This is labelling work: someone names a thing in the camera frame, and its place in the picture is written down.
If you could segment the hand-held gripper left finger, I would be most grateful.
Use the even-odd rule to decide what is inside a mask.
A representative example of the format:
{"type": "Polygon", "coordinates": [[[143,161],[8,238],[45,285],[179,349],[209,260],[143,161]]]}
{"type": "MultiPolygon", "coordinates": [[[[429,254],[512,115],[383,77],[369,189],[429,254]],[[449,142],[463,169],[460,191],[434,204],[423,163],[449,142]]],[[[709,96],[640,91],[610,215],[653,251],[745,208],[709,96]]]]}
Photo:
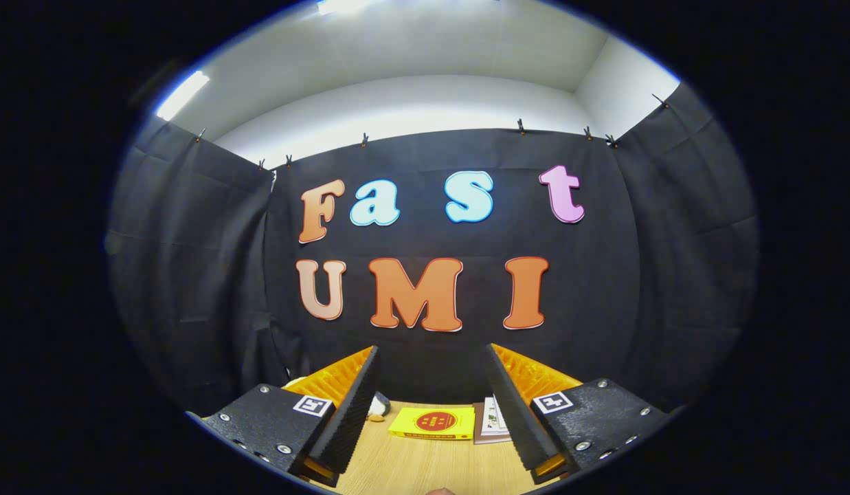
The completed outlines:
{"type": "Polygon", "coordinates": [[[205,417],[203,429],[273,473],[336,487],[379,375],[379,349],[369,346],[293,384],[259,384],[205,417]]]}

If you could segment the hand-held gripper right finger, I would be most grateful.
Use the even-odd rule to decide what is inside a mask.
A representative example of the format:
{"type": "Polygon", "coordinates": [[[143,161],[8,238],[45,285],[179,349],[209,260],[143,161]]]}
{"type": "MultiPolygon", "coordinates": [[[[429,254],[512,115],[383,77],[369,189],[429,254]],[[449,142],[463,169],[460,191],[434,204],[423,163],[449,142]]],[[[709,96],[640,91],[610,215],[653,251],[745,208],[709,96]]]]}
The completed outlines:
{"type": "Polygon", "coordinates": [[[487,345],[486,376],[538,485],[594,469],[673,419],[613,380],[581,382],[497,344],[487,345]]]}

